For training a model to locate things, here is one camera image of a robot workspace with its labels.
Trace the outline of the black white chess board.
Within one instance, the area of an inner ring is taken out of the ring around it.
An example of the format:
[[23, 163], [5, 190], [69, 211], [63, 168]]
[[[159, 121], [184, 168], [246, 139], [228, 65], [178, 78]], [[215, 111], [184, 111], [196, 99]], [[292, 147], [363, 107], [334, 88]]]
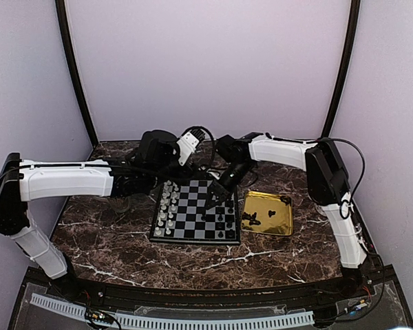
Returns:
[[[205, 210], [210, 183], [210, 180], [191, 180], [179, 186], [165, 182], [158, 195], [149, 240], [154, 243], [239, 245], [237, 193], [220, 205]], [[217, 239], [217, 231], [225, 231], [225, 239]]]

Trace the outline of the black pawn corner square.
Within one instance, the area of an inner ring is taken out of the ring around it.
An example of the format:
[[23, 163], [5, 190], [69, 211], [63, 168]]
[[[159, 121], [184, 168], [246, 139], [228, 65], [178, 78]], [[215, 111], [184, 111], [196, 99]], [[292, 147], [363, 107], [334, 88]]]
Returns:
[[225, 231], [217, 231], [217, 235], [216, 235], [217, 239], [225, 239]]

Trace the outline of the gold metal tray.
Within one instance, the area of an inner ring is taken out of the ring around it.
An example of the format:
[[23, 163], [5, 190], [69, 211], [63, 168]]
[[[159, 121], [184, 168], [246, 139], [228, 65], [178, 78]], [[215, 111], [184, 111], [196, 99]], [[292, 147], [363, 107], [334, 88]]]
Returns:
[[289, 237], [293, 233], [293, 202], [289, 196], [248, 191], [241, 215], [247, 232]]

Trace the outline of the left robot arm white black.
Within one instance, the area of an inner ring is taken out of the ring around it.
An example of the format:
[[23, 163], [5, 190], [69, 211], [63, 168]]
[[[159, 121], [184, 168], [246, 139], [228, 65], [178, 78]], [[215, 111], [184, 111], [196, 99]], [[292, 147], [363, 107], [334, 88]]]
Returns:
[[51, 197], [130, 197], [149, 194], [167, 182], [192, 179], [190, 157], [211, 132], [192, 126], [180, 137], [163, 131], [143, 133], [138, 148], [124, 157], [86, 162], [35, 162], [19, 153], [7, 156], [0, 174], [0, 234], [10, 237], [69, 300], [83, 295], [66, 256], [39, 229], [28, 203]]

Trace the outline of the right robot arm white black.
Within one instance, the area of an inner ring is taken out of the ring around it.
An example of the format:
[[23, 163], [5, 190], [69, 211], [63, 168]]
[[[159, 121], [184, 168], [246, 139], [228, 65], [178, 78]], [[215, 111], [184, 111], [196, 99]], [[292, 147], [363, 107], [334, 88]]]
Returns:
[[258, 162], [271, 162], [299, 168], [306, 173], [308, 195], [321, 206], [335, 236], [343, 272], [351, 270], [337, 286], [344, 298], [352, 298], [363, 289], [364, 278], [358, 271], [367, 253], [360, 223], [354, 217], [354, 189], [335, 140], [290, 140], [269, 133], [249, 133], [235, 139], [221, 137], [215, 146], [228, 163], [226, 170], [208, 187], [205, 210], [225, 202], [244, 176]]

